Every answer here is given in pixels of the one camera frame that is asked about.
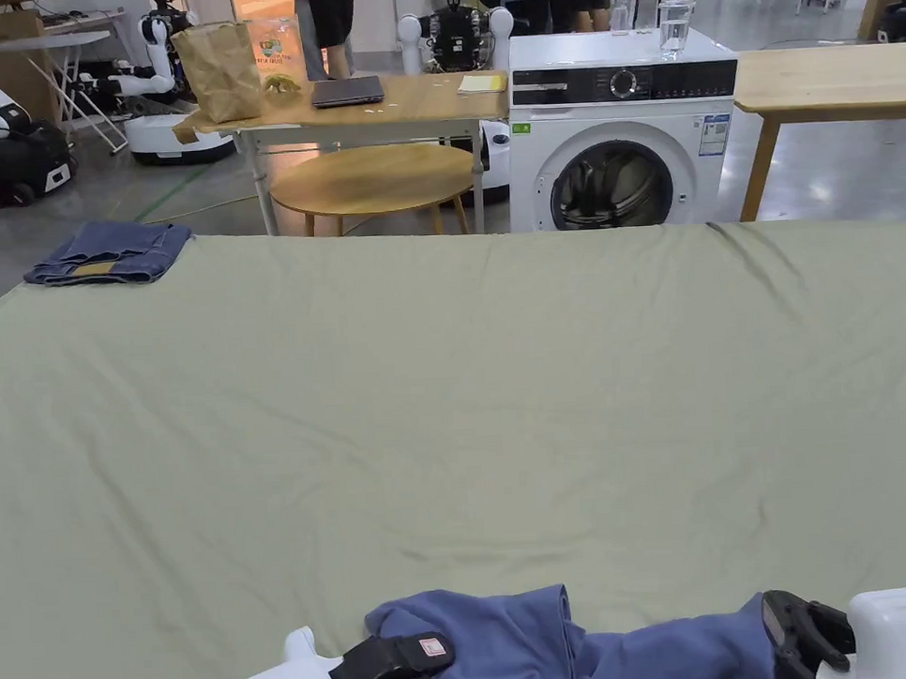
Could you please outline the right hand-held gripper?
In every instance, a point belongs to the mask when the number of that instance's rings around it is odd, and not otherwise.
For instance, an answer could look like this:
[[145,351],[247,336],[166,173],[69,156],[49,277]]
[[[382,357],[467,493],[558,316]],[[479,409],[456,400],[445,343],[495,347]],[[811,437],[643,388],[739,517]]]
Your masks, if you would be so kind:
[[[774,644],[774,679],[906,679],[906,587],[861,593],[846,612],[794,593],[763,594],[763,623]],[[850,664],[849,656],[853,655]]]

